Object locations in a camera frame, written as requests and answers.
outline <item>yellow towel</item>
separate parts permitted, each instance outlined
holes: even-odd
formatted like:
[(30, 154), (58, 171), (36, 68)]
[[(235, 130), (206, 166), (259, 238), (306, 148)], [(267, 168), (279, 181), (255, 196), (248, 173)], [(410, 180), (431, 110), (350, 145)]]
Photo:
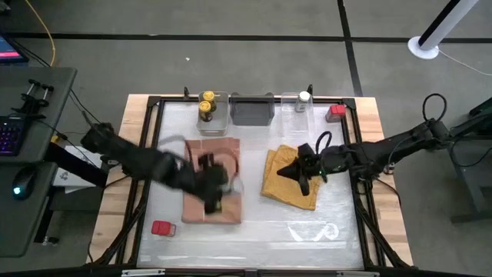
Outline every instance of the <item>yellow towel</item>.
[(268, 150), (261, 194), (301, 209), (314, 210), (317, 191), (322, 183), (320, 176), (311, 178), (309, 181), (310, 194), (303, 196), (298, 182), (277, 175), (278, 169), (290, 165), (297, 156), (297, 149), (286, 145), (281, 145), (277, 151)]

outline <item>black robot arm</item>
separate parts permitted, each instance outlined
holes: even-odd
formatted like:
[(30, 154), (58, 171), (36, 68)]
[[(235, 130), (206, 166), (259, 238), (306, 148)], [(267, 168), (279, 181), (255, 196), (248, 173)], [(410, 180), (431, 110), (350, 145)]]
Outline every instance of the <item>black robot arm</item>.
[(308, 180), (311, 177), (321, 175), (325, 179), (327, 174), (349, 170), (358, 180), (371, 180), (389, 165), (421, 149), (446, 147), (449, 138), (444, 124), (432, 118), (379, 142), (328, 146), (319, 154), (306, 143), (298, 147), (298, 158), (277, 173), (299, 181), (303, 195), (309, 195)]
[(125, 173), (134, 179), (152, 179), (173, 189), (199, 197), (205, 213), (220, 208), (224, 190), (228, 188), (227, 170), (214, 163), (212, 154), (200, 157), (200, 170), (171, 152), (143, 149), (117, 136), (108, 123), (92, 124), (81, 140), (82, 146), (121, 163)]

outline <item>white cap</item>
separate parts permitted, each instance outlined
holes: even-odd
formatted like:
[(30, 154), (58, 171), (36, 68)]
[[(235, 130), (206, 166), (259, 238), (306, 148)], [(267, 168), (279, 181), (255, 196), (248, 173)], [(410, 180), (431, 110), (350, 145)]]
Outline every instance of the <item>white cap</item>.
[(307, 102), (309, 101), (309, 98), (311, 97), (311, 95), (309, 94), (309, 92), (301, 92), (299, 93), (299, 99), (303, 102)]

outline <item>red box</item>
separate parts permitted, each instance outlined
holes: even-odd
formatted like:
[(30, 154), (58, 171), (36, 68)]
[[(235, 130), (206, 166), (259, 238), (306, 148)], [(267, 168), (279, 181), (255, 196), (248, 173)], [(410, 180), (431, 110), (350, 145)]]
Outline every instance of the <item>red box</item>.
[(175, 235), (175, 232), (176, 225), (170, 222), (156, 220), (154, 221), (154, 223), (152, 223), (151, 233), (154, 235), (173, 236)]
[(332, 105), (326, 114), (327, 122), (340, 121), (345, 116), (345, 105)]

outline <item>monitor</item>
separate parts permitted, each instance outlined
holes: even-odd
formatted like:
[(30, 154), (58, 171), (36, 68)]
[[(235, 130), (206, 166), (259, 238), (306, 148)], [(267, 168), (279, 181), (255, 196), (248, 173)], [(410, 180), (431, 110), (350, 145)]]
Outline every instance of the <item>monitor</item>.
[(0, 64), (27, 62), (28, 59), (18, 51), (6, 38), (0, 36)]

